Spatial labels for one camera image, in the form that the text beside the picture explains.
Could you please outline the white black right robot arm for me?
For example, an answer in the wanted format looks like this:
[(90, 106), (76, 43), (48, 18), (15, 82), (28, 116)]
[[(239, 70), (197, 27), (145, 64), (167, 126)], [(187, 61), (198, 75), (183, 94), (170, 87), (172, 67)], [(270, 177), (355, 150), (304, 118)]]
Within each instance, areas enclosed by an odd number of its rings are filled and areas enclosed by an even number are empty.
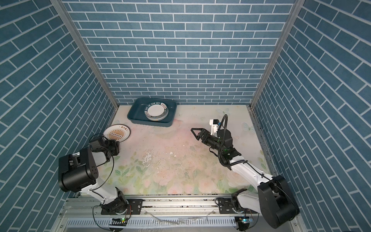
[(192, 128), (198, 141), (209, 147), (220, 164), (237, 173), (256, 190), (255, 193), (242, 188), (232, 193), (230, 198), (216, 200), (220, 213), (234, 211), (245, 214), (254, 211), (263, 216), (274, 229), (293, 220), (299, 213), (299, 206), (283, 176), (272, 176), (260, 170), (233, 147), (233, 138), (227, 129), (217, 130), (216, 135), (204, 128)]

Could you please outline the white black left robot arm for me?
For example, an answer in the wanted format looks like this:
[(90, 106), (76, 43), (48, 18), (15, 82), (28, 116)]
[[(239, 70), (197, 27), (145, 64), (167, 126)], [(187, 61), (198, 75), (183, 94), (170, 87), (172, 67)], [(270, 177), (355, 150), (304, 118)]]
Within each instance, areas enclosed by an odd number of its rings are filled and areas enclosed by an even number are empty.
[(119, 154), (119, 141), (102, 134), (93, 136), (79, 152), (59, 158), (58, 184), (64, 192), (86, 193), (100, 202), (101, 214), (121, 215), (129, 203), (117, 187), (106, 186), (108, 177), (100, 177), (98, 167), (112, 162)]

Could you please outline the teal plastic bin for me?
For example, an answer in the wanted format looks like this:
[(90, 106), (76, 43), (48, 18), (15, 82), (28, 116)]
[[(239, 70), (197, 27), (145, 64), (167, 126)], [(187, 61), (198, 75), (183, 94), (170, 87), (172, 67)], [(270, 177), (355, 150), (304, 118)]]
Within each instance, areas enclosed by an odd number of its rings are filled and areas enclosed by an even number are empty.
[[(163, 102), (169, 108), (168, 116), (161, 121), (150, 121), (144, 113), (145, 107), (151, 102)], [(128, 112), (127, 118), (134, 124), (157, 126), (157, 127), (170, 127), (173, 124), (177, 109), (177, 103), (173, 100), (156, 99), (156, 98), (138, 98)]]

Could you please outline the orange sunburst plate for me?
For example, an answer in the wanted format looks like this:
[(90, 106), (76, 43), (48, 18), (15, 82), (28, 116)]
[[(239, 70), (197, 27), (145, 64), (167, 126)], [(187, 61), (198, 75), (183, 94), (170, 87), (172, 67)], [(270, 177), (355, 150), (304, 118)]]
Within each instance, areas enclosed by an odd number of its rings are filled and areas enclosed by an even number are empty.
[(115, 124), (108, 127), (103, 135), (109, 140), (115, 140), (117, 142), (124, 142), (130, 137), (131, 130), (124, 124)]

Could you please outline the green lettered rim plate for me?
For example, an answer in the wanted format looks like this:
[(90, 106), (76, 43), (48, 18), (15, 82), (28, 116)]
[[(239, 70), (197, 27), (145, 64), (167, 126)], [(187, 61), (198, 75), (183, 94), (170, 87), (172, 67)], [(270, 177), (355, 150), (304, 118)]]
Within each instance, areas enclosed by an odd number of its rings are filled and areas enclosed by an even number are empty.
[(154, 101), (145, 107), (144, 113), (150, 121), (161, 121), (168, 116), (169, 108), (161, 101)]

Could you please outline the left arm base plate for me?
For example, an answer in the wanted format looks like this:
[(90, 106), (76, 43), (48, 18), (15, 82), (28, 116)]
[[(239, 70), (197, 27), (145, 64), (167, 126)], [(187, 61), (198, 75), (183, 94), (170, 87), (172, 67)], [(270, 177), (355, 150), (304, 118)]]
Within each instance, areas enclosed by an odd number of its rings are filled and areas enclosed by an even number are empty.
[(107, 204), (100, 204), (102, 215), (139, 215), (142, 210), (142, 199), (115, 199)]

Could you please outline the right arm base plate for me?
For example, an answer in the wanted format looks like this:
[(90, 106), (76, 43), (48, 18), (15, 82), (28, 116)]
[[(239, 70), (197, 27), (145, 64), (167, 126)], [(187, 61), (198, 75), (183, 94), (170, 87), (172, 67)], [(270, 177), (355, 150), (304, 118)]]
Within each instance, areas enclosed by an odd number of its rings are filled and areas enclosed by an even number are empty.
[(231, 198), (218, 197), (214, 200), (220, 214), (240, 214)]

